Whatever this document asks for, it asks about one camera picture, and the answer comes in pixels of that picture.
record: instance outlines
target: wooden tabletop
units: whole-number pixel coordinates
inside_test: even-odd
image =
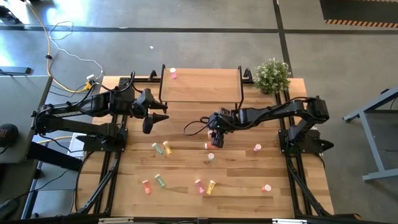
[[[104,77],[103,84],[113,87],[120,77]],[[305,96],[303,79],[291,79],[290,96]],[[155,97],[158,83],[136,83],[138,89],[151,88]],[[274,105],[275,97],[263,95],[253,85],[244,84],[242,107],[263,108]],[[277,130],[279,121],[267,121],[258,127],[236,131],[225,136],[224,148],[206,150],[206,131],[184,136],[183,127],[201,116],[209,116],[220,106],[231,104],[169,103],[168,120],[154,125],[151,134],[142,133],[142,120],[129,118],[129,138],[122,153],[111,215],[114,217],[225,217],[225,218],[293,218],[292,199],[284,156],[280,153]],[[95,118],[95,124],[111,121],[110,116]],[[188,128],[192,133],[200,124]],[[154,142],[169,141],[172,153],[161,156],[151,147]],[[261,144],[259,152],[253,152]],[[208,153],[215,158],[208,162]],[[82,206],[97,187],[103,152],[94,152],[80,175],[78,204]],[[333,213],[328,184],[322,162],[314,155],[303,154],[307,184],[314,196]],[[162,189],[154,176],[160,174],[166,183]],[[206,188],[210,180],[216,185],[211,195],[200,195],[195,181],[201,179]],[[149,180],[152,193],[144,192],[143,180]],[[269,184],[270,192],[261,187]],[[102,209],[106,203],[105,189]],[[299,202],[304,211],[302,193]]]
[[[176,68],[173,79],[165,68],[162,94],[165,102],[227,102],[241,101],[238,69]]]

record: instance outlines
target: concrete floor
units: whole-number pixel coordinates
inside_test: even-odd
[[[25,24],[38,24],[20,1],[9,0],[6,4]],[[384,29],[326,25],[319,2],[314,0],[279,0],[279,5],[285,29]],[[53,0],[35,7],[48,25],[71,20],[76,26],[90,27],[277,27],[272,0]],[[398,85],[397,37],[286,35],[294,77],[304,78],[308,94],[320,95],[330,112],[331,119],[318,129],[323,139],[335,143],[324,160],[336,213],[358,213],[365,220],[397,223],[398,177],[365,184],[361,175],[376,171],[370,147],[359,121],[345,124],[341,120],[384,89]],[[159,72],[162,63],[171,67],[242,65],[253,69],[272,57],[282,60],[278,34],[74,32],[58,43],[71,53],[97,60],[105,75],[127,75],[132,70],[147,75],[151,70]],[[34,69],[34,75],[46,74],[47,43],[43,32],[0,30],[0,46],[0,65],[26,66]],[[53,74],[70,88],[80,86],[92,73],[99,74],[92,63],[52,52]],[[65,100],[49,94],[47,102]],[[390,159],[390,166],[398,164],[398,153],[387,152],[385,156]],[[59,181],[74,180],[70,175]],[[42,216],[66,214],[71,196],[71,190],[40,192],[34,211]]]

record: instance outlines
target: wooden shelf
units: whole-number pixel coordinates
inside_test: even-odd
[[[176,68],[162,74],[160,99],[164,102],[239,103],[241,77],[238,69]]]

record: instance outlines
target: potted plant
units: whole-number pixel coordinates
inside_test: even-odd
[[[290,81],[287,77],[290,72],[286,63],[273,58],[255,69],[253,81],[256,88],[259,88],[263,94],[278,93],[289,89]]]

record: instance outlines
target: white cable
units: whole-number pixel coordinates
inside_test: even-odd
[[[63,37],[61,37],[61,38],[54,38],[54,37],[52,37],[52,36],[51,36],[52,31],[53,31],[57,26],[59,26],[59,24],[63,24],[63,23],[66,23],[66,22],[69,22],[69,23],[70,23],[70,29],[68,30],[68,32],[67,32]],[[84,62],[94,62],[95,64],[97,64],[97,65],[99,66],[99,68],[101,69],[101,74],[100,74],[98,77],[96,77],[96,79],[98,80],[99,78],[101,78],[101,77],[104,75],[104,71],[103,71],[102,66],[101,66],[97,61],[95,61],[95,60],[90,60],[90,59],[82,59],[82,58],[80,58],[80,57],[77,56],[77,55],[70,54],[70,53],[67,52],[65,49],[60,48],[60,47],[58,46],[58,44],[54,42],[54,40],[62,40],[62,39],[64,39],[64,38],[66,38],[67,36],[69,36],[70,34],[72,34],[72,32],[73,32],[73,22],[72,22],[72,21],[63,21],[63,22],[59,22],[59,23],[55,24],[55,25],[49,30],[49,38],[50,38],[51,42],[58,48],[58,50],[61,50],[61,51],[65,52],[67,55],[73,56],[73,57],[75,57],[75,58],[77,58],[77,59],[79,59],[79,60],[81,60],[81,61],[84,61]]]

